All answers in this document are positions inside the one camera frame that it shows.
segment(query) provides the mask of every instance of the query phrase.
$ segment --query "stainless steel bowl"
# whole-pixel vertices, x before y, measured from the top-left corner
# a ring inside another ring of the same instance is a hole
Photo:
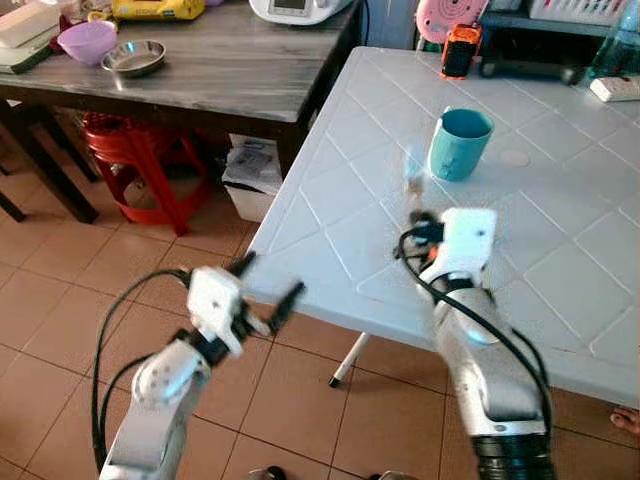
[[[151,40],[122,43],[102,58],[102,68],[119,77],[141,77],[164,64],[165,51],[163,44]]]

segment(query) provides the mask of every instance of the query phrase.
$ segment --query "plastic bottle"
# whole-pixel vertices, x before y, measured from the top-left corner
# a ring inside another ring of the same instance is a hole
[[[611,28],[591,64],[591,78],[640,74],[639,1],[630,0],[618,24]]]

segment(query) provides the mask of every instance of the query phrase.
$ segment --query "person's foot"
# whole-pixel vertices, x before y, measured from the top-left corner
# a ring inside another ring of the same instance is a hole
[[[611,414],[611,422],[618,428],[640,436],[640,413],[627,407],[616,407]]]

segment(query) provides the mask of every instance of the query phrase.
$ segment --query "white power strip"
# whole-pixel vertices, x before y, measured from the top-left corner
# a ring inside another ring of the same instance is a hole
[[[640,76],[596,78],[590,88],[603,102],[640,100]]]

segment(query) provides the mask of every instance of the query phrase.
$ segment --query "trash bin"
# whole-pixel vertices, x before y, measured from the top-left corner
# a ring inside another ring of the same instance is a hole
[[[276,146],[249,139],[232,148],[222,183],[241,218],[262,222],[282,185]]]

